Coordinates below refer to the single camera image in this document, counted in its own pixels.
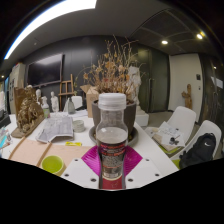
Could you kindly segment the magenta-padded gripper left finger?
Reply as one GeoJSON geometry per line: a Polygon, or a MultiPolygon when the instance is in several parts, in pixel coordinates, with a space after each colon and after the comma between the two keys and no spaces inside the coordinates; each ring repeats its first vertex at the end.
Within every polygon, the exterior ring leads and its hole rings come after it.
{"type": "Polygon", "coordinates": [[[62,177],[78,186],[98,189],[100,174],[100,158],[97,152],[97,147],[94,146],[81,158],[73,158],[63,172],[62,177]]]}

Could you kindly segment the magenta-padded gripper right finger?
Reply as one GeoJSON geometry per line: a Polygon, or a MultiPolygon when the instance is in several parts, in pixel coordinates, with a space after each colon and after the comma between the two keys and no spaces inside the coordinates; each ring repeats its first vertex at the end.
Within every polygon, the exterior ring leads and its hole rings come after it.
{"type": "Polygon", "coordinates": [[[130,146],[126,147],[123,174],[127,189],[140,188],[163,177],[150,158],[142,157],[130,146]]]}

